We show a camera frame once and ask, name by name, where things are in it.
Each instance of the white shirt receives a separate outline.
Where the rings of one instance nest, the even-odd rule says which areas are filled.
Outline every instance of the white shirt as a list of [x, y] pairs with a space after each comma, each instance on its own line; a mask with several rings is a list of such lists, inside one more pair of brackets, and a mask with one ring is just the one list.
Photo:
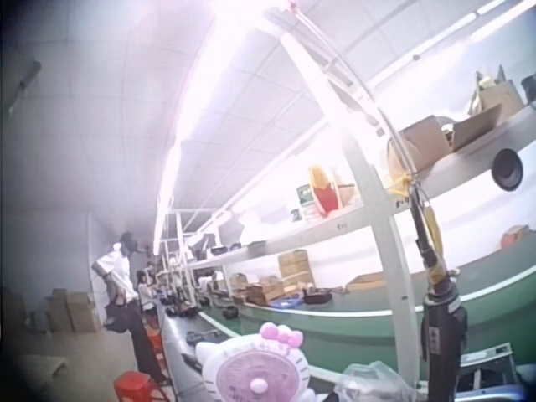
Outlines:
[[151, 310], [154, 307], [154, 295], [152, 289], [145, 283], [140, 283], [137, 286], [137, 292], [140, 295], [140, 302], [142, 304], [143, 311]]
[[131, 264], [120, 250], [113, 250], [96, 261], [114, 282], [125, 290], [126, 302], [137, 299], [137, 293], [131, 281]]

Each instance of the red object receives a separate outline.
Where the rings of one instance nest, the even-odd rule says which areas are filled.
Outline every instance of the red object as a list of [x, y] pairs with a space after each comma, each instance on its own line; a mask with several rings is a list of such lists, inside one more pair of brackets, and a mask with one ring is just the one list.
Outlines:
[[122, 402], [125, 398], [133, 402], [152, 402], [161, 400], [170, 402], [162, 388], [151, 377], [137, 371], [127, 371], [114, 381], [117, 398]]
[[154, 354], [157, 355], [158, 362], [160, 363], [160, 367], [162, 369], [168, 369], [168, 362], [166, 362], [166, 356], [164, 355], [164, 346], [162, 342], [162, 337], [160, 336], [160, 331], [155, 331], [152, 328], [147, 328], [147, 335], [149, 336], [149, 340], [151, 341], [152, 350], [154, 350]]
[[330, 183], [326, 188], [313, 188], [312, 191], [314, 191], [318, 203], [325, 214], [329, 214], [335, 209], [338, 209], [337, 193], [335, 193], [335, 190]]

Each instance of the black pants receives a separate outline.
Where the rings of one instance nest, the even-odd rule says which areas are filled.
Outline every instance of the black pants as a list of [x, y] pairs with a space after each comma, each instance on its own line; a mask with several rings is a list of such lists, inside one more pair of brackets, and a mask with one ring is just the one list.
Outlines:
[[166, 377], [162, 374], [151, 340], [143, 326], [140, 305], [137, 300], [130, 301], [126, 305], [126, 320], [128, 330], [132, 335], [138, 371], [149, 374], [157, 383], [161, 383]]

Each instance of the ceiling tile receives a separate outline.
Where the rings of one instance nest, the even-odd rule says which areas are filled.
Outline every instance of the ceiling tile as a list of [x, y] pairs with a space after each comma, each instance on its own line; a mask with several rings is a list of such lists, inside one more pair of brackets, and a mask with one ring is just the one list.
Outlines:
[[119, 98], [73, 98], [79, 132], [90, 136], [116, 136], [121, 131], [121, 100]]
[[255, 77], [240, 95], [232, 114], [267, 123], [294, 97], [294, 93], [279, 85]]
[[77, 135], [73, 102], [70, 97], [53, 100], [23, 98], [11, 116], [10, 124], [21, 136], [42, 136], [44, 133]]
[[133, 162], [162, 160], [164, 142], [151, 137], [128, 137], [124, 140], [125, 159]]
[[268, 33], [251, 29], [233, 56], [231, 65], [237, 69], [255, 73], [278, 43], [278, 39]]
[[171, 103], [123, 100], [125, 137], [167, 138], [173, 118]]
[[56, 42], [67, 39], [69, 1], [38, 0], [26, 2], [18, 10], [18, 42]]
[[206, 150], [207, 145], [204, 142], [196, 141], [184, 141], [181, 143], [183, 150], [181, 155], [180, 168], [196, 166], [198, 163], [202, 163], [202, 156]]
[[264, 126], [237, 116], [226, 116], [219, 129], [212, 136], [212, 143], [233, 144], [243, 149], [258, 137]]
[[430, 22], [419, 3], [391, 18], [381, 31], [397, 55], [405, 54], [431, 36]]
[[263, 63], [257, 75], [295, 92], [304, 89], [306, 85], [298, 68], [281, 45], [278, 45], [276, 50]]
[[382, 33], [374, 31], [350, 50], [347, 58], [365, 80], [370, 80], [396, 59], [396, 53]]
[[282, 152], [298, 137], [298, 133], [272, 127], [255, 143], [254, 149], [264, 152]]
[[361, 3], [353, 0], [322, 1], [307, 15], [343, 49], [373, 25]]
[[41, 70], [28, 88], [30, 96], [70, 95], [67, 44], [30, 44], [20, 49], [41, 64]]
[[185, 81], [192, 58], [171, 50], [131, 46], [125, 66], [125, 97], [172, 101]]
[[87, 161], [81, 139], [71, 135], [54, 135], [47, 132], [42, 136], [25, 136], [21, 139], [23, 152], [27, 159], [36, 161]]
[[212, 23], [208, 2], [156, 0], [132, 32], [131, 42], [194, 55], [203, 44]]
[[385, 18], [402, 6], [404, 3], [413, 3], [415, 0], [361, 0], [363, 7], [374, 18], [374, 21], [379, 22], [382, 18]]
[[204, 111], [190, 138], [196, 142], [210, 142], [225, 116], [224, 113], [217, 111]]
[[232, 144], [208, 144], [201, 163], [214, 168], [228, 168], [240, 155], [240, 149]]
[[70, 44], [73, 95], [121, 96], [126, 48], [122, 44]]
[[243, 170], [260, 171], [268, 165], [276, 157], [273, 153], [262, 151], [247, 151], [242, 155], [236, 165], [237, 168]]
[[69, 39], [124, 43], [150, 7], [150, 3], [143, 0], [73, 0], [70, 2]]
[[433, 34], [438, 34], [455, 21], [477, 10], [491, 0], [420, 0], [426, 16], [430, 20]]
[[251, 74], [234, 68], [228, 68], [219, 79], [209, 104], [208, 111], [226, 112], [235, 103], [247, 84], [251, 81]]
[[276, 126], [293, 132], [304, 132], [322, 117], [320, 106], [302, 96], [277, 119]]
[[200, 164], [192, 175], [191, 182], [213, 187], [228, 172], [228, 169], [221, 167], [210, 167]]
[[120, 162], [124, 158], [123, 140], [117, 136], [96, 133], [83, 137], [84, 147], [92, 162]]

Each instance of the black device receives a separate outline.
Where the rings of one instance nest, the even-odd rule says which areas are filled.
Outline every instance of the black device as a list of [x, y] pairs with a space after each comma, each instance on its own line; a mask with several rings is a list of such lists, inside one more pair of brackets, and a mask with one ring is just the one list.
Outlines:
[[429, 277], [421, 323], [423, 359], [428, 364], [428, 400], [453, 402], [466, 344], [467, 311], [460, 292], [430, 245], [421, 213], [418, 188], [410, 186], [410, 211], [417, 231], [417, 246]]

